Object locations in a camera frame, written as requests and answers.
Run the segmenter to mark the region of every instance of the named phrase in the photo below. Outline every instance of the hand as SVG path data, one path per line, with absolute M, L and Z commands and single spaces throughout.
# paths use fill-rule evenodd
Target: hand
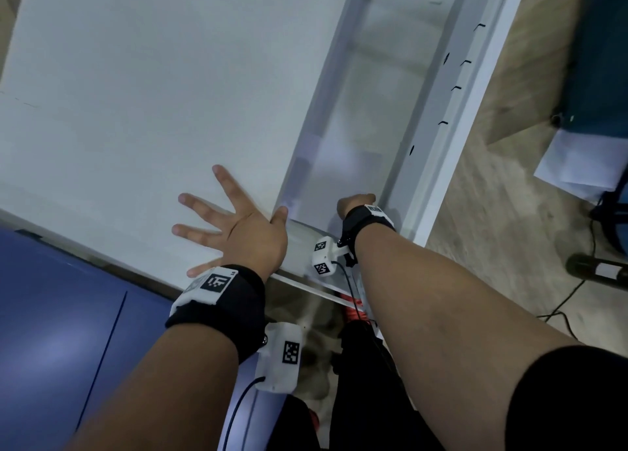
M 197 215 L 221 231 L 214 233 L 182 224 L 172 227 L 173 234 L 223 253 L 222 257 L 214 261 L 191 268 L 187 272 L 188 277 L 195 278 L 221 264 L 237 264 L 257 272 L 266 282 L 279 269 L 286 256 L 288 209 L 277 209 L 269 222 L 255 208 L 227 169 L 215 165 L 212 170 L 236 212 L 219 213 L 189 193 L 179 195 L 179 203 L 193 209 Z
M 358 206 L 364 205 L 372 205 L 375 202 L 375 195 L 373 193 L 369 194 L 354 194 L 348 198 L 341 198 L 338 201 L 338 206 L 336 210 L 338 211 L 338 216 L 341 220 L 347 217 L 347 214 L 351 209 L 356 208 Z

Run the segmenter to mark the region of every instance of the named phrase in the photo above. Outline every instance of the black pants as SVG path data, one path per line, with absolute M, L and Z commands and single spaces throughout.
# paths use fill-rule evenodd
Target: black pants
M 342 354 L 334 364 L 339 377 L 330 450 L 442 450 L 412 408 L 393 359 L 371 326 L 351 321 L 340 337 Z M 320 449 L 305 403 L 288 396 L 266 449 Z

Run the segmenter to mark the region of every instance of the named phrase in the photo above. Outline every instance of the black wrist strap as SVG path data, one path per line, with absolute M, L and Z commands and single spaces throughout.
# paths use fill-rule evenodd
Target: black wrist strap
M 342 237 L 340 238 L 339 246 L 349 246 L 356 263 L 358 260 L 356 256 L 356 238 L 360 231 L 369 224 L 382 224 L 396 232 L 394 226 L 386 218 L 373 216 L 368 207 L 358 206 L 351 209 L 342 222 Z
M 222 332 L 236 346 L 242 363 L 261 346 L 266 319 L 264 283 L 254 272 L 241 265 L 224 265 L 238 275 L 215 305 L 191 301 L 180 307 L 166 321 L 166 328 L 182 323 L 198 323 Z

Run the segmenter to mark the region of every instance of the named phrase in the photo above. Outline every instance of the forearm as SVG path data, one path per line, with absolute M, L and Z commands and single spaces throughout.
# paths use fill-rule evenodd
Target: forearm
M 445 448 L 502 449 L 521 376 L 545 352 L 576 342 L 385 226 L 366 226 L 356 254 L 406 388 Z
M 237 370 L 235 345 L 222 333 L 169 328 L 68 451 L 216 449 Z

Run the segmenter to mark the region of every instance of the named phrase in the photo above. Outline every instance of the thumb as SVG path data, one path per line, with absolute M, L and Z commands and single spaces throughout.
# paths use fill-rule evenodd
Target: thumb
M 271 224 L 281 225 L 286 227 L 286 221 L 288 220 L 288 209 L 285 206 L 277 209 L 275 214 L 272 215 Z

